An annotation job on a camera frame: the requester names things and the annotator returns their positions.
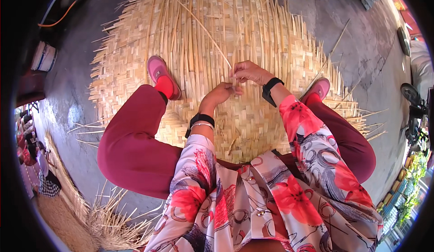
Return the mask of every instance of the orange cable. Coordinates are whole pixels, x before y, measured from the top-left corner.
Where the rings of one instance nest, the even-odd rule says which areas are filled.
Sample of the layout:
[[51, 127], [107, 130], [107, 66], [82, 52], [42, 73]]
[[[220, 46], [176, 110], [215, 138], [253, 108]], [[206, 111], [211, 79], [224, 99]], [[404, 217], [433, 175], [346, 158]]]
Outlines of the orange cable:
[[63, 15], [63, 17], [60, 18], [60, 20], [58, 20], [57, 22], [53, 23], [53, 24], [40, 24], [38, 23], [39, 27], [52, 27], [55, 26], [56, 24], [58, 24], [61, 20], [63, 20], [63, 18], [66, 16], [66, 14], [68, 14], [69, 10], [73, 7], [73, 5], [75, 5], [75, 2], [77, 0], [75, 0], [69, 7], [68, 10], [65, 12], [65, 15]]

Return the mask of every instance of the floral blouse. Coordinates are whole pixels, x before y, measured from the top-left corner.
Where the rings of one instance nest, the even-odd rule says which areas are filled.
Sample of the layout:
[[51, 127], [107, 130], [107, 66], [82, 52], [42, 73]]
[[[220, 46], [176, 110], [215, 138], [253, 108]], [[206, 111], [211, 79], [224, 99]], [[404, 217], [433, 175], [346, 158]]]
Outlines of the floral blouse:
[[375, 251], [383, 220], [330, 130], [293, 95], [279, 111], [303, 179], [270, 151], [224, 168], [213, 144], [191, 135], [145, 251], [238, 251], [251, 239], [286, 251]]

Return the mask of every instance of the black wristwatch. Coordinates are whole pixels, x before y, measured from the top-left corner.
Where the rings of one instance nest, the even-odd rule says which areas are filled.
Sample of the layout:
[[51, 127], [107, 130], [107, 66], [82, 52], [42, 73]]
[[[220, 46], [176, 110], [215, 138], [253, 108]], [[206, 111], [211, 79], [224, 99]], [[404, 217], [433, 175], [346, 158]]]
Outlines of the black wristwatch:
[[190, 120], [190, 126], [188, 127], [187, 132], [185, 133], [185, 138], [188, 138], [190, 136], [191, 133], [191, 127], [194, 123], [203, 120], [206, 122], [209, 122], [211, 125], [213, 125], [213, 128], [215, 128], [214, 126], [214, 119], [212, 117], [210, 117], [207, 114], [199, 114], [197, 113], [191, 120]]
[[282, 83], [282, 85], [285, 85], [285, 83], [281, 79], [274, 77], [262, 87], [262, 97], [274, 107], [277, 106], [273, 98], [271, 97], [271, 89], [273, 88], [273, 86], [280, 82]]

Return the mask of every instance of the maroon pants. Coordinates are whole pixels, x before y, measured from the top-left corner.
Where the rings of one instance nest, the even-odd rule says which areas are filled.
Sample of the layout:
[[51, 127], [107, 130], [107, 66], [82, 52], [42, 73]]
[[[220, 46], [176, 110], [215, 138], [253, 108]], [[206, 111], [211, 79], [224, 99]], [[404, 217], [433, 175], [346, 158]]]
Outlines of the maroon pants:
[[[333, 133], [345, 163], [359, 183], [375, 168], [375, 154], [366, 139], [345, 119], [321, 102], [309, 104], [312, 112]], [[98, 149], [98, 166], [113, 184], [133, 192], [167, 199], [170, 182], [182, 148], [157, 141], [166, 106], [150, 85], [139, 87], [106, 128]], [[280, 159], [294, 174], [300, 174], [291, 154]], [[240, 165], [218, 160], [229, 169]]]

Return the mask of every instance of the red sock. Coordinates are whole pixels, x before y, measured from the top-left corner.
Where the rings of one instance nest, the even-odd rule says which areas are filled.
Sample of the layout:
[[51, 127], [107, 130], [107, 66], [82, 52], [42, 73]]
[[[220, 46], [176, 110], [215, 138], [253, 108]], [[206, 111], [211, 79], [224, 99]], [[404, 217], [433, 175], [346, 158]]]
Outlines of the red sock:
[[307, 97], [307, 100], [305, 102], [306, 106], [309, 106], [312, 103], [322, 103], [323, 101], [319, 97], [317, 93], [312, 93]]
[[158, 78], [157, 84], [154, 88], [157, 91], [162, 92], [168, 99], [173, 95], [173, 82], [165, 75]]

